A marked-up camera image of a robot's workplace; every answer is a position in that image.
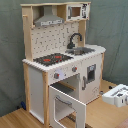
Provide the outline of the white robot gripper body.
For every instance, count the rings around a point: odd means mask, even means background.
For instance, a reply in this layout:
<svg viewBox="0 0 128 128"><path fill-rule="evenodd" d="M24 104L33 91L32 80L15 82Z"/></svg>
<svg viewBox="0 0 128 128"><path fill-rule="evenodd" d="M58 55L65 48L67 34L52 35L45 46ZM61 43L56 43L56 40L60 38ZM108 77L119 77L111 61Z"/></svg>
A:
<svg viewBox="0 0 128 128"><path fill-rule="evenodd" d="M128 105L128 86L119 84L102 95L102 100L116 107Z"/></svg>

